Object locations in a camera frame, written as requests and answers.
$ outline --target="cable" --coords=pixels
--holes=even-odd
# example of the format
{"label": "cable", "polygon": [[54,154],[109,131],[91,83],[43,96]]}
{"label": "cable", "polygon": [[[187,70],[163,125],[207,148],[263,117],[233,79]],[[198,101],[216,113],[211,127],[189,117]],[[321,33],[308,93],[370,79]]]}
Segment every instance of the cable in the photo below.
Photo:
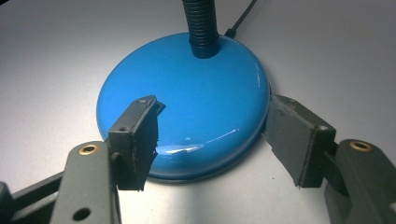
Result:
{"label": "cable", "polygon": [[236,29],[238,29],[239,25],[242,23],[242,21],[248,15],[248,13],[253,8],[254,4],[256,4],[256,2],[257,2],[257,0],[251,1],[251,3],[248,5],[247,9],[244,11],[244,14],[242,14],[242,16],[238,19],[238,21],[233,25],[233,28],[227,30],[227,32],[225,33],[226,36],[228,36],[232,39],[236,36]]}

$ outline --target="flexible gooseneck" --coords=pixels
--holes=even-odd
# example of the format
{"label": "flexible gooseneck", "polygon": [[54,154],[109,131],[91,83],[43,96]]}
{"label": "flexible gooseneck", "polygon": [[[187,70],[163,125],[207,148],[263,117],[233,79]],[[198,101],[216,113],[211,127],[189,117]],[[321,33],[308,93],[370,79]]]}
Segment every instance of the flexible gooseneck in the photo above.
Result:
{"label": "flexible gooseneck", "polygon": [[183,0],[190,45],[195,57],[206,59],[219,52],[219,33],[214,0]]}

